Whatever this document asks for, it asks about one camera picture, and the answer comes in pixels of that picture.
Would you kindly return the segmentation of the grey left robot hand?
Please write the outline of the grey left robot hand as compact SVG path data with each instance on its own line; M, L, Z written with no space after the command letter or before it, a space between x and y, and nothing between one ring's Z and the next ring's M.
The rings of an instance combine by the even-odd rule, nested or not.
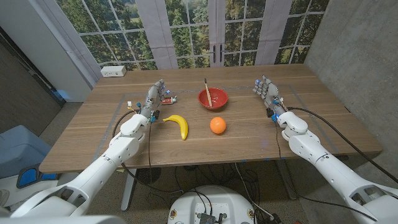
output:
M154 111L157 110L161 101L170 93L166 90L164 79L160 79L154 83L147 92L144 105L141 108L140 114L146 118L151 118Z

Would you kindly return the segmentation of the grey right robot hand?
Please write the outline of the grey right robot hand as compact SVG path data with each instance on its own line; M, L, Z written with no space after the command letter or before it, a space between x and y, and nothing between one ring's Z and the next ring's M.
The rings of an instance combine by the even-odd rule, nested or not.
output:
M269 118L277 119L287 112L283 103L284 99L279 95L277 86L265 75L262 76L262 80L255 81L253 92L263 100Z

